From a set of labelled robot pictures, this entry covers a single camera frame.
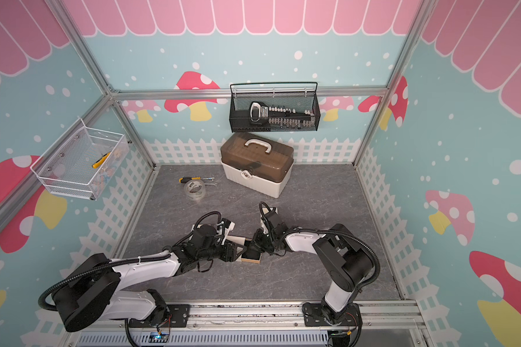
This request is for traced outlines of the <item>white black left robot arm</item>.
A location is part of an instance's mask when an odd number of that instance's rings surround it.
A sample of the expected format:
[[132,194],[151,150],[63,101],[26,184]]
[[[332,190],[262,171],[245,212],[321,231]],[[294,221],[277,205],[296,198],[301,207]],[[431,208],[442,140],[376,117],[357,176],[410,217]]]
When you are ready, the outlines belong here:
[[215,224],[200,217],[188,235],[157,254],[118,260],[103,253],[90,256],[66,279],[46,289],[38,298],[39,307],[58,312],[68,332],[99,320],[134,320],[161,327],[172,318],[166,300],[155,289],[132,292],[130,286],[200,270],[202,262],[235,262],[247,250],[244,241],[227,238],[233,222],[218,211],[206,214],[211,216],[217,218]]

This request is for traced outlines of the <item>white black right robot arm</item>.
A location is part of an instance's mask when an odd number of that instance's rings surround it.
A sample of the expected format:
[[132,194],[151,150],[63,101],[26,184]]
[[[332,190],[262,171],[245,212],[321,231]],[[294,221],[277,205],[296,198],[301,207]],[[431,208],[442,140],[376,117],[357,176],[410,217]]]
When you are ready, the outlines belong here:
[[256,231],[251,245],[279,257],[291,252],[317,255],[331,278],[321,300],[321,315],[331,325],[340,323],[356,296],[379,277],[377,254],[342,224],[324,230],[289,227],[267,203],[260,202],[259,211],[263,227]]

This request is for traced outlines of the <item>cream square gift box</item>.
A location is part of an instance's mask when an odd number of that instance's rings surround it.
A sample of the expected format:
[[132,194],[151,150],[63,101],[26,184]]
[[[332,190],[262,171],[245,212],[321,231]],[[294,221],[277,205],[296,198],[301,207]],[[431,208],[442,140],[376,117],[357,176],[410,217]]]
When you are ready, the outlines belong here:
[[232,262],[260,264],[261,252],[251,239],[228,236],[225,244],[230,246],[230,260]]

